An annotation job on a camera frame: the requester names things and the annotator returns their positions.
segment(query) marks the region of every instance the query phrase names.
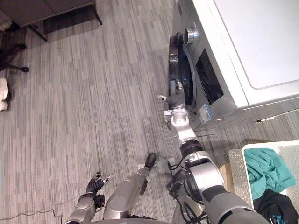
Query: white shoe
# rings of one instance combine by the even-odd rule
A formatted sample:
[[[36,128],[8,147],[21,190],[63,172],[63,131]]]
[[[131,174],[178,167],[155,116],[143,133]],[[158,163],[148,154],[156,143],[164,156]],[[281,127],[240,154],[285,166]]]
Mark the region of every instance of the white shoe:
[[[0,100],[6,99],[8,95],[8,86],[5,78],[0,78]]]
[[[0,111],[6,110],[8,107],[8,103],[6,101],[0,101]]]

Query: desk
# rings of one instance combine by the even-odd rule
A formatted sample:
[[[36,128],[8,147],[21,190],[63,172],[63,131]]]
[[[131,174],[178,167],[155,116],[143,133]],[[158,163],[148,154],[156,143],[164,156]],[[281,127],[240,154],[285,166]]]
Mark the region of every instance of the desk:
[[[94,15],[102,25],[95,0],[0,0],[2,11],[20,27],[28,27],[44,41],[48,40],[32,26],[32,23],[85,6],[92,6]]]

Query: clothing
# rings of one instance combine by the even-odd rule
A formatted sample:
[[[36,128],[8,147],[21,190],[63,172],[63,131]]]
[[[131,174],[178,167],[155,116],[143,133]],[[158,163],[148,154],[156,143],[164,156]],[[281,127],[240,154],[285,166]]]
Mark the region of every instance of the clothing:
[[[279,193],[295,185],[290,170],[272,149],[246,149],[244,155],[253,200],[260,198],[266,189]]]
[[[5,78],[0,78],[0,100],[5,100],[8,95],[8,86]]]
[[[8,96],[8,86],[5,78],[0,78],[0,111],[6,110],[8,103],[4,101]]]
[[[286,195],[266,189],[261,198],[253,201],[254,209],[274,224],[296,224],[298,213]]]

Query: office chair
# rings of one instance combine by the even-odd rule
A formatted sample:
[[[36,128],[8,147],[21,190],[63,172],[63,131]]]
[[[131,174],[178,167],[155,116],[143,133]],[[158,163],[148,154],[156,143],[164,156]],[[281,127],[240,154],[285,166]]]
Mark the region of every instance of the office chair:
[[[16,43],[6,51],[2,51],[0,49],[0,70],[2,70],[3,68],[11,68],[11,69],[21,70],[22,72],[29,72],[28,67],[18,67],[18,66],[14,66],[12,64],[7,63],[8,57],[16,54],[19,50],[23,50],[25,48],[26,48],[25,44],[23,44],[23,43],[17,44]]]

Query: washing machine door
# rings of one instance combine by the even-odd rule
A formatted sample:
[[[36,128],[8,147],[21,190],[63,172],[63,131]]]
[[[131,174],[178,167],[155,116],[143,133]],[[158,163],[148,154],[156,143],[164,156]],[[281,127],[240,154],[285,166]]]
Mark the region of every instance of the washing machine door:
[[[185,105],[190,111],[195,110],[196,84],[194,82],[194,71],[181,34],[170,37],[168,74],[169,95],[175,91],[176,80],[180,80],[184,87]]]

